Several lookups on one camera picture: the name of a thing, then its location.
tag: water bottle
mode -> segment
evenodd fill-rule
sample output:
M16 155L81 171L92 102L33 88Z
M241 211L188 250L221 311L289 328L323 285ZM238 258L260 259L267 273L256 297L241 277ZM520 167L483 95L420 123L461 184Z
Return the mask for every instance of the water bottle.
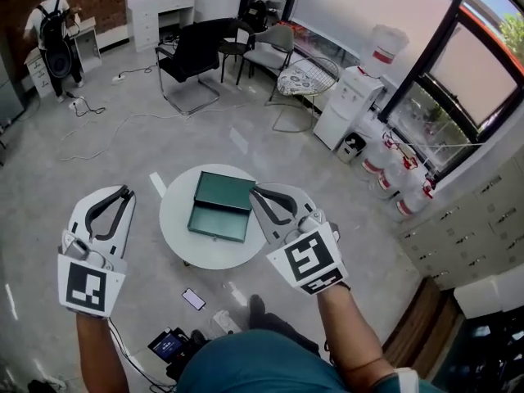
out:
M408 169L393 160L384 170L369 181L369 190L379 200L385 200L402 189L408 182Z
M431 187L412 187L393 197L387 204L387 214L396 222L401 222L413 217L433 199Z
M351 163L355 176L368 182L374 175L381 173L391 161L391 146L391 142L382 140L369 143Z

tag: shoe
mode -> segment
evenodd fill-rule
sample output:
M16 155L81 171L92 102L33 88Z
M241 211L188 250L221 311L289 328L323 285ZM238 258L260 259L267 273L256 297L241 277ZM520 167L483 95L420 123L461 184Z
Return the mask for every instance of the shoe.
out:
M191 332L191 339L199 346L204 346L207 343L206 337L199 330Z
M258 294L254 294L249 299L250 316L263 316L265 314L265 304Z

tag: backpack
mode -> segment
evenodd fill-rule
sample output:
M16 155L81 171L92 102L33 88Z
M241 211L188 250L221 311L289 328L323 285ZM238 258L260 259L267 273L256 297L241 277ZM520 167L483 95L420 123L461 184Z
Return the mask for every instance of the backpack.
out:
M266 4L259 0L253 2L247 7L246 12L242 16L242 20L246 22L255 32L264 32L267 28L268 8Z
M72 64L72 57L64 40L63 25L65 22L64 14L58 10L60 0L56 0L55 10L51 13L38 5L37 8L43 13L42 24L40 25L40 39L46 49L45 59L49 72L61 79L66 77Z
M40 25L40 39L42 39L42 45L46 49L59 46L64 41L64 15L58 10L59 4L60 0L56 0L55 10L51 13L47 13L46 9L40 4L37 6L37 9L43 13L42 24Z

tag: green box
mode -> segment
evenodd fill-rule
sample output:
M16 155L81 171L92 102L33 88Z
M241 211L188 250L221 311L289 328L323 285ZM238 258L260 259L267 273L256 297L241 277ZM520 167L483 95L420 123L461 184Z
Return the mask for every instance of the green box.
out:
M191 232L244 242L255 181L201 172L187 223Z

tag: black window frame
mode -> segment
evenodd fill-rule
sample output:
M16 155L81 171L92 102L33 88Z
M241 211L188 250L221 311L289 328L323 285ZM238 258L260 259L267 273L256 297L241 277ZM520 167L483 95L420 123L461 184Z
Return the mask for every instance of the black window frame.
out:
M510 0L516 7L522 10L522 6L514 0ZM430 96L446 111L449 117L457 126L461 128L466 137L473 144L486 142L509 116L524 101L524 75L514 64L512 58L500 47L500 45L488 34L477 22L474 21L467 13L462 10L463 0L452 0L448 11L445 13L439 27L431 38L430 42L422 52L421 56L415 62L413 68L408 73L402 84L399 86L391 100L378 115L378 119L387 123L389 116L398 104L404 99L413 84L418 84L422 89L427 91ZM431 68L435 65L441 53L445 50L452 33L458 25L468 29L481 43L493 54L504 69L511 75L517 86L501 102L499 106L486 118L486 121L492 122L482 129L481 125L476 125L467 111L460 105L459 100L452 95L442 84L431 76ZM409 139L402 134L396 127L393 130L406 143ZM471 146L462 150L443 170L437 171L434 165L425 157L420 150L414 147L417 157L433 169L434 179L436 182L442 180L446 175L459 167L479 146Z

